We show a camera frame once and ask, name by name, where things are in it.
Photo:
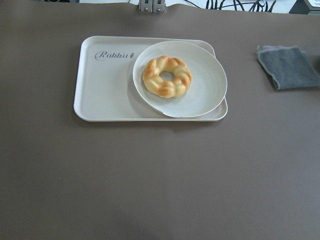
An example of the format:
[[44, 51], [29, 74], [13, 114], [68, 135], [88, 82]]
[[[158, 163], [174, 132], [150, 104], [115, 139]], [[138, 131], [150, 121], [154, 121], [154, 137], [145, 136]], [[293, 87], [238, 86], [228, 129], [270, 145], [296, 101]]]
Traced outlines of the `cream serving tray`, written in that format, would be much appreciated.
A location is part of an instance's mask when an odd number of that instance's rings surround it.
[[81, 44], [73, 108], [89, 122], [218, 121], [228, 112], [226, 96], [214, 110], [190, 118], [169, 117], [145, 102], [134, 85], [133, 67], [148, 47], [166, 41], [194, 44], [212, 54], [202, 40], [153, 37], [91, 36]]

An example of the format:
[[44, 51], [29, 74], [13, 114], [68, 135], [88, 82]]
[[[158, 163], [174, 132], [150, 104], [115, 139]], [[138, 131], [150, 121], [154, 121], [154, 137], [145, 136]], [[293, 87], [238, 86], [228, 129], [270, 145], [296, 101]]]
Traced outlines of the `cream round plate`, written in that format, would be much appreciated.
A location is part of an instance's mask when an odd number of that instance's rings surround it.
[[[147, 90], [143, 71], [147, 63], [167, 55], [179, 58], [192, 74], [189, 89], [182, 96], [163, 98]], [[219, 61], [207, 50], [184, 41], [163, 41], [144, 50], [133, 66], [134, 86], [153, 109], [172, 118], [195, 118], [218, 107], [227, 92], [227, 77]]]

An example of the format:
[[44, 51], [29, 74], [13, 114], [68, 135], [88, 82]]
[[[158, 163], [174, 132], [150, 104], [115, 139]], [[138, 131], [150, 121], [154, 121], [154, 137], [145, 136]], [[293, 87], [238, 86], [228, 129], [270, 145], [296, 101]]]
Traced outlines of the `grey folded cloth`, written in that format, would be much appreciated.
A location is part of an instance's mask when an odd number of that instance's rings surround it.
[[320, 86], [320, 75], [297, 46], [265, 45], [257, 51], [257, 60], [276, 90]]

